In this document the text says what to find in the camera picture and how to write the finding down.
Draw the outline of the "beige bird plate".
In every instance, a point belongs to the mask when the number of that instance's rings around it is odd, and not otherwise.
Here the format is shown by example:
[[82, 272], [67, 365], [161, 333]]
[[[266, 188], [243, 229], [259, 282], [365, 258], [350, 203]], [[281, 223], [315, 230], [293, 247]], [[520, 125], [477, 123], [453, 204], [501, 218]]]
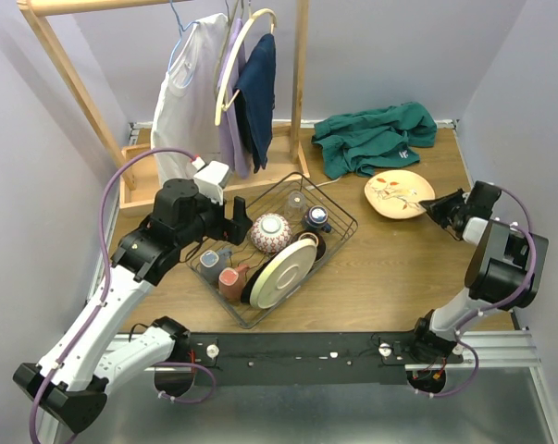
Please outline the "beige bird plate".
[[412, 171], [402, 169], [388, 170], [373, 176], [366, 183], [364, 193], [378, 214], [396, 220], [425, 214], [426, 209], [420, 203], [436, 196], [427, 180]]

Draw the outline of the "pink ceramic mug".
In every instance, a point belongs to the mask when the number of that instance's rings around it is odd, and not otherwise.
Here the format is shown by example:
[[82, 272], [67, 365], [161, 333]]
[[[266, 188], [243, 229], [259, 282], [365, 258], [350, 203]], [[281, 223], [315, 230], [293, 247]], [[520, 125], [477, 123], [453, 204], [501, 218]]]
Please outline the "pink ceramic mug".
[[239, 302], [242, 291], [246, 285], [246, 274], [250, 266], [247, 264], [237, 267], [224, 268], [218, 277], [218, 288], [220, 294], [229, 302]]

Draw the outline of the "cream round plate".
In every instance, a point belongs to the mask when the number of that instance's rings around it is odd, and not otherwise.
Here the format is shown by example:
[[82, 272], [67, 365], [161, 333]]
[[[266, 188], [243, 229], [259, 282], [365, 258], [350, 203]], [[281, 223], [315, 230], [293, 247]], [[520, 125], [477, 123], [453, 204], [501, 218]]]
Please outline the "cream round plate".
[[316, 259], [316, 244], [298, 240], [278, 253], [255, 280], [250, 304], [269, 309], [290, 294], [306, 277]]

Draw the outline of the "dark red rimmed plate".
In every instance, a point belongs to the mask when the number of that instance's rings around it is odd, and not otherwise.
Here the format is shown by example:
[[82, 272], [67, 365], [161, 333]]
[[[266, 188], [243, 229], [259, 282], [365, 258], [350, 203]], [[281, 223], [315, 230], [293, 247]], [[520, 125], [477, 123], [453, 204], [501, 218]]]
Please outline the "dark red rimmed plate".
[[242, 290], [241, 303], [245, 303], [245, 304], [250, 303], [251, 293], [252, 293], [254, 284], [258, 280], [258, 278], [260, 277], [262, 272], [265, 270], [267, 265], [268, 265], [268, 263], [264, 263], [263, 265], [260, 265], [258, 267], [258, 269], [252, 274], [252, 276], [249, 277], [246, 280], [246, 284], [245, 284], [245, 286]]

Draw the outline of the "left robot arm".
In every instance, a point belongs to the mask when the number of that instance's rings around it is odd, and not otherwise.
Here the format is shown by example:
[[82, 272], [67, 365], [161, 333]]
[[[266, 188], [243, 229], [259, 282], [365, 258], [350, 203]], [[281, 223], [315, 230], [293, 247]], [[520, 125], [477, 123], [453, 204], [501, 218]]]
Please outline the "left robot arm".
[[38, 439], [40, 410], [78, 435], [97, 419], [111, 393], [143, 370], [199, 370], [189, 330], [167, 316], [117, 351], [106, 349], [138, 303], [180, 263], [183, 249], [207, 239], [244, 241], [253, 225], [246, 202], [234, 198], [231, 218], [225, 217], [225, 204], [204, 195], [192, 179], [171, 179], [157, 192], [152, 212], [106, 258], [102, 282], [67, 333], [39, 363], [23, 363], [14, 373], [32, 401], [31, 440]]

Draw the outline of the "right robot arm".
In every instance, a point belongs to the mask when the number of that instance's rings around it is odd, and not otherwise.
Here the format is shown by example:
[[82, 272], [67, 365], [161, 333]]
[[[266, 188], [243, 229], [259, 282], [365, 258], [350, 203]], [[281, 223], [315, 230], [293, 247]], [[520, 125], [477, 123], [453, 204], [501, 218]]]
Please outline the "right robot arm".
[[[527, 224], [493, 218], [493, 207], [510, 196], [523, 210]], [[532, 232], [525, 205], [507, 189], [477, 181], [463, 190], [419, 203], [441, 228], [476, 247], [465, 272], [463, 289], [447, 304], [415, 324], [408, 342], [419, 363], [449, 357], [464, 333], [488, 315], [528, 307], [539, 291], [549, 240]]]

